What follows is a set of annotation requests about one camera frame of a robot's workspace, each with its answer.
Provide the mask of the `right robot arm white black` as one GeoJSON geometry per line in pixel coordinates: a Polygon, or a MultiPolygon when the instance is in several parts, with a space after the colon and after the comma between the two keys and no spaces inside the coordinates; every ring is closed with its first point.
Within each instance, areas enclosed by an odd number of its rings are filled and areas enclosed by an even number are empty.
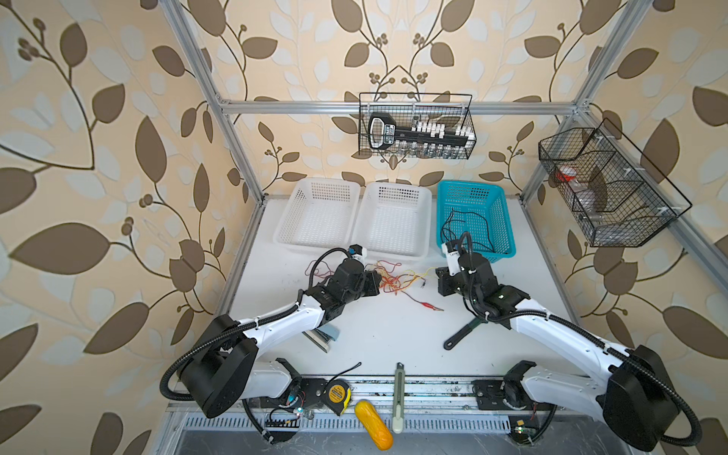
{"type": "Polygon", "coordinates": [[[622,441],[644,452],[659,443],[695,447],[701,442],[700,419],[674,390],[656,352],[597,337],[550,312],[519,288],[500,284],[489,261],[474,246],[468,232],[441,237],[447,266],[436,271],[438,292],[444,297],[460,295],[473,316],[445,341],[445,349],[453,349],[482,324],[498,324],[534,339],[580,371],[558,373],[521,360],[502,378],[509,407],[546,403],[554,409],[577,411],[606,424],[622,441]]]}

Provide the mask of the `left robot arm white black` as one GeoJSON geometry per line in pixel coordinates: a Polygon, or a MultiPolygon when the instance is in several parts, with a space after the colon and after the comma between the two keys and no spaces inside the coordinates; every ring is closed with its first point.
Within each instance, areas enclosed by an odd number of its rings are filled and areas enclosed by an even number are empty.
{"type": "Polygon", "coordinates": [[[171,401],[195,402],[208,419],[240,403],[252,426],[271,445],[280,441],[268,429],[274,420],[260,422],[250,407],[252,398],[269,399],[274,411],[295,418],[319,405],[342,415],[351,402],[352,388],[340,375],[308,380],[284,358],[265,363],[261,356],[335,320],[347,304],[378,295],[382,277],[364,265],[365,248],[352,245],[343,254],[332,275],[319,284],[309,282],[288,306],[250,320],[214,318],[193,348],[162,375],[159,392],[171,401]]]}

